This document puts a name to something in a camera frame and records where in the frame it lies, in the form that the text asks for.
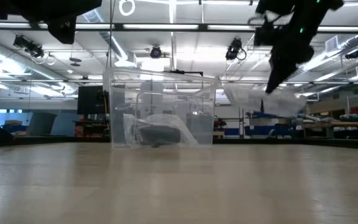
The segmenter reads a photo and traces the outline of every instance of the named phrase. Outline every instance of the pipe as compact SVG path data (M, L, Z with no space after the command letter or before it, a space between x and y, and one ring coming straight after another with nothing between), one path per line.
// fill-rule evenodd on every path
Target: pipe
M99 9L93 9L89 12L83 14L83 17L89 23L105 23L104 19L102 18ZM125 51L121 48L121 46L117 43L116 39L113 35L110 34L111 32L108 31L99 31L99 35L103 38L104 41L108 45L111 43L111 50L119 57L119 59L127 60L128 56L125 54Z
M358 35L345 40L344 42L338 44L339 50L335 54L329 55L329 52L323 52L314 58L312 58L308 63L301 66L297 71L295 71L290 78L294 78L295 76L304 74L311 69L322 65L323 63L327 62L329 59L337 57L337 56L343 56L345 54L348 54L352 50L354 50L356 47L358 47Z
M0 45L0 61L9 62L11 66L17 67L18 69L22 69L23 73L26 69L31 70L31 73L33 74L30 78L37 77L38 79L48 79L48 80L54 80L54 79L65 79L65 77L41 66L37 65L33 61L19 55L14 54L11 50L8 50L5 47L2 47Z

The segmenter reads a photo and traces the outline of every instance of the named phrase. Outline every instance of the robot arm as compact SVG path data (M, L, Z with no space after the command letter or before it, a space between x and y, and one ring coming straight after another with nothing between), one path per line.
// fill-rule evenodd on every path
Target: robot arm
M328 10L336 11L343 6L342 0L261 0L256 13L262 15L264 24L255 30L254 45L271 45L269 63L272 71L266 93L273 92L278 85L297 70L296 65L311 60L314 50L312 38ZM279 16L268 21L266 11ZM288 24L274 26L280 17L293 13Z

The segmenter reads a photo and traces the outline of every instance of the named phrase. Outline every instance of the cable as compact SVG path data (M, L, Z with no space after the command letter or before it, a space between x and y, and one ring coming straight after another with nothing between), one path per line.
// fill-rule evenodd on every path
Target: cable
M241 51L243 51L244 53L244 58L239 58L239 54L241 53ZM241 47L241 51L239 51L239 53L237 54L237 59L238 60L245 60L247 58L247 52Z

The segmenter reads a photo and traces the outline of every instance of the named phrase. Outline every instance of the air duct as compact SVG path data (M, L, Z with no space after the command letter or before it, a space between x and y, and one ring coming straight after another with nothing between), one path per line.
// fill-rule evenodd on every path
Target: air duct
M358 47L358 35L345 40L344 42L338 44L336 47L337 47L336 50L332 50L330 52L323 52L312 58L310 62L306 63L305 65L300 67L296 72L294 72L291 75L290 79L297 75L303 74L317 66L322 65L323 63L325 63L327 60L331 58L350 53L352 50Z
M335 74L335 75L343 74L347 70L356 68L357 66L358 66L358 63L355 63L355 64L352 64L352 65L346 67L346 68L342 68L342 69L333 71L330 74ZM357 80L352 79L352 78L356 77L357 75L358 75L358 69L357 69L357 71L347 73L347 78L346 78L346 80L343 80L343 81L344 82L349 81L349 82L357 83ZM308 86L305 87L305 89L308 88L307 92L319 92L321 90L324 90L324 89L327 89L327 88L332 88L332 87L336 87L336 86L335 85L318 85L318 86L313 86L312 87L312 85L308 85Z
M29 79L49 79L49 80L62 80L65 77L41 66L35 62L19 55L14 54L11 50L0 46L0 64L3 66L6 63L7 67L13 69L15 73L31 73L32 76Z
M100 15L99 9L93 9L89 12L86 12L83 14L83 17L89 23L105 23L104 19ZM100 31L99 35L103 38L104 41L106 41L108 45L110 45L111 42L111 50L119 57L119 60L128 59L128 56L125 54L125 51L120 47L120 45L117 43L114 36L110 34L110 32Z

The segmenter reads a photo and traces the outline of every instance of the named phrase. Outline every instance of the ceiling beam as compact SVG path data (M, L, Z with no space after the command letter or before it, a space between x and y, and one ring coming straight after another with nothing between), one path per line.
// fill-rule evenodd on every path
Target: ceiling beam
M169 24L169 23L114 23L112 31L131 32L240 32L254 33L255 27L261 25L245 26L244 24ZM26 22L0 22L0 30L48 30L44 23L38 28L31 28ZM110 31L110 24L78 23L77 31L101 32ZM317 34L358 34L358 26L319 26Z

